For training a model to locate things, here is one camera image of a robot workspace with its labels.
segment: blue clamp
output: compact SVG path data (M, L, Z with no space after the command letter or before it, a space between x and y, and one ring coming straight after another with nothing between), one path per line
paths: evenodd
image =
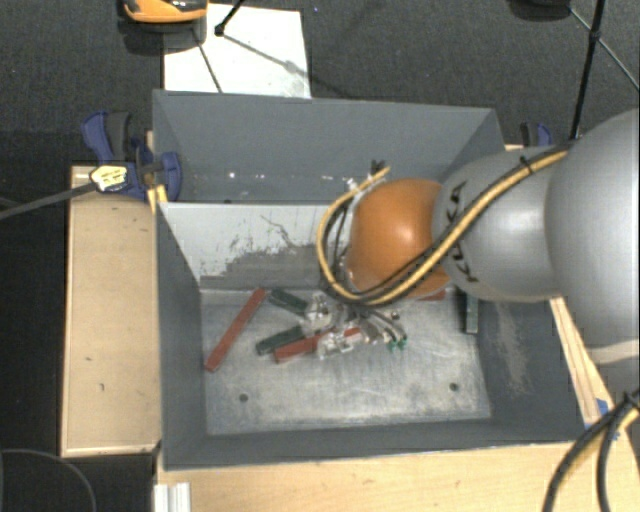
M182 168L175 152L163 153L158 162L143 140L128 135L131 116L128 112L94 112L87 117L80 129L84 143L98 158L99 165L117 163L127 169L127 184L116 193L145 201L148 180L164 184L167 198L175 201L180 195L182 186Z

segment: orange device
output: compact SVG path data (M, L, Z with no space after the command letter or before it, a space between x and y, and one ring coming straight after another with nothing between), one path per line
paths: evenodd
M207 14L208 0L123 0L127 15L141 23L183 23Z

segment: wooden block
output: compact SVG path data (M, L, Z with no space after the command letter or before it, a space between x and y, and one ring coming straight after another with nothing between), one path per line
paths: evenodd
M72 186L91 169L74 168ZM153 229L141 201L71 201L62 456L146 452L160 439Z

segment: black cable on floor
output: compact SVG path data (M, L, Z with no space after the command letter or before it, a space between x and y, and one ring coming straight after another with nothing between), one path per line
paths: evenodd
M52 455L47 452L41 452L38 450L29 450L29 449L9 449L9 450L0 450L0 512L2 512L2 502L4 501L4 489L3 489L3 458L2 454L15 454L15 455L30 455L33 457L40 457L44 459L49 459L55 462L58 465L68 468L71 472L73 472L82 482L82 485L87 490L87 494L89 496L89 500L91 501L91 511L98 511L98 504L96 502L96 495L93 492L93 487L91 487L91 483L87 480L87 477L84 476L84 473L80 471L77 466L71 464L71 462L64 460L61 457L56 455Z

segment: green component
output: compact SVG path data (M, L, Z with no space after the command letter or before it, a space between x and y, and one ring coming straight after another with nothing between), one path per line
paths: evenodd
M291 329L287 329L286 331L279 332L274 334L273 336L269 336L268 338L263 339L262 341L256 344L256 350L258 351L258 355L270 354L274 350L280 347L284 347L289 343L293 343L294 341L301 340L305 338L305 334L302 331L302 327L296 325Z
M304 313L309 305L307 301L302 300L289 292L285 292L280 288L271 290L268 300L274 306L286 309L287 311L301 317L304 317Z

